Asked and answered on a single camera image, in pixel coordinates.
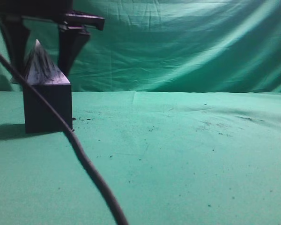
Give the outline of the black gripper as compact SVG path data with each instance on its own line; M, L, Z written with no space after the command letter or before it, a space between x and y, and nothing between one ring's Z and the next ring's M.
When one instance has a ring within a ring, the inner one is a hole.
M0 0L0 31L10 63L21 75L25 71L25 49L30 36L22 16L78 24L58 25L58 67L65 76L69 76L76 57L90 39L86 26L104 30L103 17L77 11L73 3L72 0Z

